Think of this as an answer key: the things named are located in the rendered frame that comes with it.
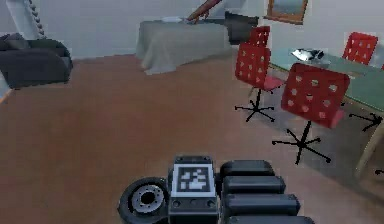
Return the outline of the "silver shiny object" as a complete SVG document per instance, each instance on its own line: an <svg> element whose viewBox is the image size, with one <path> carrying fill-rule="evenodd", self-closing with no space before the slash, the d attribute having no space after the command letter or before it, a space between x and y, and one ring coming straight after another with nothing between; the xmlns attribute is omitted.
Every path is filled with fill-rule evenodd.
<svg viewBox="0 0 384 224"><path fill-rule="evenodd" d="M316 49L301 48L292 51L291 54L301 61L320 60L324 57L324 52Z"/></svg>

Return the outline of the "grey covered bed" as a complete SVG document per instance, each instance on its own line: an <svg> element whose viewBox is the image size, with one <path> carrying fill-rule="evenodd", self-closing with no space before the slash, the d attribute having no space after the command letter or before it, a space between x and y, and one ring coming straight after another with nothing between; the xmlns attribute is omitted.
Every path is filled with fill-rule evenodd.
<svg viewBox="0 0 384 224"><path fill-rule="evenodd" d="M228 30L223 25L144 21L139 27L136 57L145 73L153 75L230 50Z"/></svg>

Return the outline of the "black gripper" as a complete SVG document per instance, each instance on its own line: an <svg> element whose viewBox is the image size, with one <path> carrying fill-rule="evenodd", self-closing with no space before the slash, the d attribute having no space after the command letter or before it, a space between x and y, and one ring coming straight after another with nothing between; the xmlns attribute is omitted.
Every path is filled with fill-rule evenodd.
<svg viewBox="0 0 384 224"><path fill-rule="evenodd" d="M120 196L117 211L123 224L167 224L166 180L146 177L130 184Z"/></svg>

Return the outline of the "wooden framed wall picture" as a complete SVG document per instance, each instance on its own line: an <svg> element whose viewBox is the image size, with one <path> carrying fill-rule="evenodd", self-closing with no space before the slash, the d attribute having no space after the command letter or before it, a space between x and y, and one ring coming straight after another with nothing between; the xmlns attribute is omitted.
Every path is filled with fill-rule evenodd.
<svg viewBox="0 0 384 224"><path fill-rule="evenodd" d="M302 25L308 0L268 0L264 19Z"/></svg>

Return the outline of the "green glass dining table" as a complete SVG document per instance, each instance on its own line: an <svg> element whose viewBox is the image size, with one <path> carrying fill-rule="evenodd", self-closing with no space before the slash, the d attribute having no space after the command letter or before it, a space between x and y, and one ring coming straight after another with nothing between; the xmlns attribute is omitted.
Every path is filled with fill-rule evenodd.
<svg viewBox="0 0 384 224"><path fill-rule="evenodd" d="M353 62L325 53L321 59L305 61L308 65L343 73L350 77L350 85L344 101L383 118L371 135L356 165L355 176L359 178L378 144L384 138L384 70Z"/></svg>

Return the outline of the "black pillow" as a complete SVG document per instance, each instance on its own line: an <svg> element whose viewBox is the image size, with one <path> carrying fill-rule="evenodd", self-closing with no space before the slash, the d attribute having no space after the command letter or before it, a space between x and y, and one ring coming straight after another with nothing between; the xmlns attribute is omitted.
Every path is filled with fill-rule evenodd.
<svg viewBox="0 0 384 224"><path fill-rule="evenodd" d="M258 16L245 16L226 11L224 25L227 27L229 41L232 45L238 45L250 38L253 27L257 27Z"/></svg>

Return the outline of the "red perforated swivel chair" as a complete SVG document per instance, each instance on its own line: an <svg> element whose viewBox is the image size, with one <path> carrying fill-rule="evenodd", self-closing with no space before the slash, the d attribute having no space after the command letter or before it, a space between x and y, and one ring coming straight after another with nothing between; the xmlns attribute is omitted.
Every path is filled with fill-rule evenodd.
<svg viewBox="0 0 384 224"><path fill-rule="evenodd" d="M257 89L256 100L250 100L250 107L235 106L236 110L248 110L250 114L246 118L249 122L255 113L259 113L274 122L275 119L264 110L273 110L273 106L261 107L261 92L273 92L275 89L280 88L285 81L275 76L268 74L270 64L271 50L265 46L250 45L241 43L238 50L235 77L250 85L252 89Z"/></svg>
<svg viewBox="0 0 384 224"><path fill-rule="evenodd" d="M368 65L377 46L378 38L373 35L352 32L345 45L344 59Z"/></svg>
<svg viewBox="0 0 384 224"><path fill-rule="evenodd" d="M286 144L298 147L295 164L298 165L304 150L325 159L331 159L310 147L313 142L320 142L320 138L308 140L312 123L323 127L335 128L343 118L344 111L340 109L341 102L349 87L350 78L343 73L327 70L304 63L294 63L281 99L281 108L291 114L307 120L301 138L298 138L290 129L287 133L294 138L294 142L273 140L272 144Z"/></svg>
<svg viewBox="0 0 384 224"><path fill-rule="evenodd" d="M270 34L269 26L253 27L250 33L249 42L256 46L266 47Z"/></svg>

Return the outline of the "dark grey sofa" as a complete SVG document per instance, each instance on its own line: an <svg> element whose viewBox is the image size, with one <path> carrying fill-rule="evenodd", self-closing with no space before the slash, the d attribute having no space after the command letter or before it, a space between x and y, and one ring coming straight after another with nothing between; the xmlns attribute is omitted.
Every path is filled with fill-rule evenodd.
<svg viewBox="0 0 384 224"><path fill-rule="evenodd" d="M0 36L0 72L11 89L67 83L72 68L69 50L57 40Z"/></svg>

